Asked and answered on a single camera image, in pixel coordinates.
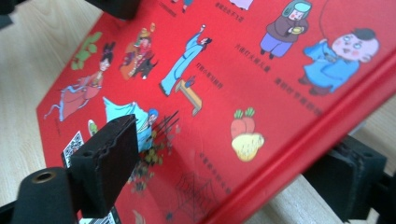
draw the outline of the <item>woman in pink dress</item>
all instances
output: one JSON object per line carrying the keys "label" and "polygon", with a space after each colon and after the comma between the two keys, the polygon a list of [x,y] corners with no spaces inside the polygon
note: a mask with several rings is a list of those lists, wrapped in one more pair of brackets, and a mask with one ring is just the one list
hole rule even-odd
{"label": "woman in pink dress", "polygon": [[61,101],[58,105],[53,105],[49,113],[44,116],[44,119],[52,112],[54,108],[59,109],[59,120],[64,121],[69,115],[84,107],[99,90],[102,89],[103,73],[110,66],[113,59],[113,48],[115,43],[105,44],[102,59],[99,63],[99,71],[93,75],[82,77],[75,85],[70,85],[61,90]]}

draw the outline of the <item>blue cartoon figure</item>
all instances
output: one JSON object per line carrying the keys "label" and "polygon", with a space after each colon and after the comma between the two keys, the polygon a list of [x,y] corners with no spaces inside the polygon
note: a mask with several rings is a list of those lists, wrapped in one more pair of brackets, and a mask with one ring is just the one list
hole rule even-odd
{"label": "blue cartoon figure", "polygon": [[161,81],[160,87],[166,96],[171,94],[171,90],[175,86],[175,83],[181,75],[183,75],[184,70],[191,63],[191,61],[198,56],[198,54],[206,49],[206,46],[212,42],[211,38],[204,38],[198,41],[201,33],[204,31],[205,25],[202,25],[200,32],[194,35],[189,42],[187,42],[186,51],[175,63],[168,75]]}
{"label": "blue cartoon figure", "polygon": [[351,34],[341,35],[331,47],[323,39],[304,50],[313,62],[304,66],[305,75],[299,82],[311,85],[312,95],[334,92],[358,71],[360,63],[370,62],[378,49],[379,42],[371,29],[355,29]]}
{"label": "blue cartoon figure", "polygon": [[134,114],[137,119],[136,132],[138,150],[141,152],[150,149],[152,145],[151,126],[158,118],[158,111],[156,109],[150,109],[146,112],[141,109],[136,102],[132,102],[128,105],[116,105],[106,97],[104,97],[103,100],[106,107],[106,122],[125,115]]}

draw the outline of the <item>vegetable drawing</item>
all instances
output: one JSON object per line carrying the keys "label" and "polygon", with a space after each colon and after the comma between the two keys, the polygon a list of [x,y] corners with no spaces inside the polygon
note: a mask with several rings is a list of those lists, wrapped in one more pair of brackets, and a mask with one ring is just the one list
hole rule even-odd
{"label": "vegetable drawing", "polygon": [[231,136],[233,138],[247,131],[246,123],[242,120],[243,115],[242,110],[236,110],[235,114],[233,114],[234,120],[231,123]]}
{"label": "vegetable drawing", "polygon": [[233,150],[241,161],[253,160],[262,145],[264,145],[264,138],[259,133],[243,133],[232,142]]}
{"label": "vegetable drawing", "polygon": [[233,114],[234,120],[231,123],[232,147],[236,156],[241,161],[251,161],[256,156],[257,151],[264,144],[264,138],[260,133],[254,133],[256,123],[253,119],[255,111],[249,107],[244,112],[240,109]]}

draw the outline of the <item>figure with hat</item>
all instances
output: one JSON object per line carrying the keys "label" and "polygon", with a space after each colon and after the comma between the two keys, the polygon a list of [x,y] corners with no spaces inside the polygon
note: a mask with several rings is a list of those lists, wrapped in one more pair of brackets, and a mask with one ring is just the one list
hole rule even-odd
{"label": "figure with hat", "polygon": [[171,71],[169,71],[168,75],[166,75],[166,77],[161,81],[160,88],[166,96],[169,96],[171,94],[171,90],[175,86],[177,80],[181,78],[191,61],[196,56],[198,56],[199,53],[204,51],[207,45],[212,42],[212,39],[208,37],[203,38],[201,41],[198,41],[198,38],[201,36],[201,33],[204,31],[204,29],[205,25],[202,25],[200,32],[195,34],[187,42],[186,51],[177,60]]}
{"label": "figure with hat", "polygon": [[267,26],[267,34],[262,39],[261,54],[270,52],[270,59],[274,56],[282,57],[297,41],[299,35],[308,30],[306,17],[312,5],[305,0],[293,0],[282,12],[282,15]]}
{"label": "figure with hat", "polygon": [[151,60],[154,54],[151,50],[151,34],[155,31],[155,24],[150,25],[150,29],[143,28],[134,43],[131,43],[126,49],[126,55],[120,71],[122,76],[128,80],[136,74],[141,73],[141,77],[146,79],[151,69],[157,65]]}

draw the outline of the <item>cartoon boy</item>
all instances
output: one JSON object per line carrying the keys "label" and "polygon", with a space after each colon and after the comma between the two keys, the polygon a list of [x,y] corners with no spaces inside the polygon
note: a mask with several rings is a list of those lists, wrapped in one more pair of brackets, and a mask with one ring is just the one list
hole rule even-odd
{"label": "cartoon boy", "polygon": [[306,17],[312,5],[304,0],[294,0],[289,3],[282,15],[267,26],[267,34],[262,39],[261,54],[270,52],[270,59],[274,56],[282,57],[297,41],[300,34],[308,30]]}
{"label": "cartoon boy", "polygon": [[334,92],[358,71],[360,63],[370,62],[378,49],[374,31],[366,28],[338,37],[331,48],[323,39],[304,50],[314,62],[304,66],[305,75],[299,82],[312,85],[312,95]]}

